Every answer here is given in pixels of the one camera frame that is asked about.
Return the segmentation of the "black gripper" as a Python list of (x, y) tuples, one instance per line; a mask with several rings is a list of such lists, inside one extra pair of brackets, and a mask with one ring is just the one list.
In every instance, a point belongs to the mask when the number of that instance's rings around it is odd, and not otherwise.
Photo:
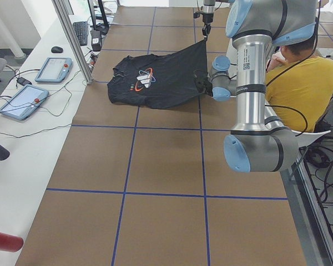
[(204, 37), (206, 37), (206, 40), (208, 40), (208, 36), (210, 34), (211, 31), (211, 23), (213, 22), (214, 19), (214, 13), (202, 13), (203, 16), (203, 23), (204, 26), (202, 28), (202, 34)]
[(209, 96), (213, 96), (213, 86), (209, 81), (208, 72), (203, 70), (194, 71), (194, 84), (199, 93), (203, 93)]

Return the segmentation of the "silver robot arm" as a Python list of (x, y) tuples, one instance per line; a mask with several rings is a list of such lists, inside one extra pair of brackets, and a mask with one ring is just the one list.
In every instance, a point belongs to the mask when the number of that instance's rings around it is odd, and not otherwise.
[(214, 19), (215, 5), (219, 3), (234, 3), (232, 0), (204, 0), (201, 15), (203, 17), (203, 28), (202, 33), (205, 40), (208, 39), (208, 35), (211, 31), (211, 23)]
[(265, 99), (271, 48), (299, 43), (316, 31), (316, 1), (231, 1), (226, 36), (233, 53), (216, 57), (197, 89), (216, 101), (236, 99), (236, 123), (224, 156), (237, 172), (276, 172), (296, 160), (299, 144)]

